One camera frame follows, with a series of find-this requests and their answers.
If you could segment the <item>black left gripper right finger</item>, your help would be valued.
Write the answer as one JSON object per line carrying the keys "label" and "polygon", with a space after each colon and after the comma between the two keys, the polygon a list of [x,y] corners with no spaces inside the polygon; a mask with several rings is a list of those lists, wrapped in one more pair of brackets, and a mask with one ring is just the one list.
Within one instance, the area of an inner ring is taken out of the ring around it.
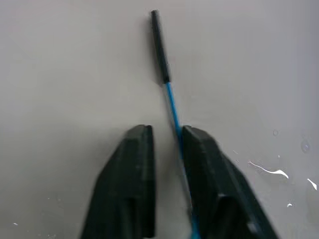
{"label": "black left gripper right finger", "polygon": [[243,173],[207,132],[182,128],[183,163],[202,239],[276,239]]}

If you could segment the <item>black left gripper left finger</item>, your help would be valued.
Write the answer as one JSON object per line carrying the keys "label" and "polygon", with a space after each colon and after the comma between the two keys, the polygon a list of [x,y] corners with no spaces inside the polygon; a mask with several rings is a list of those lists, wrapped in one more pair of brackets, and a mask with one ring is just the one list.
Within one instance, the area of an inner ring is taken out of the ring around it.
{"label": "black left gripper left finger", "polygon": [[153,128],[127,131],[99,174],[82,239],[152,239],[156,234]]}

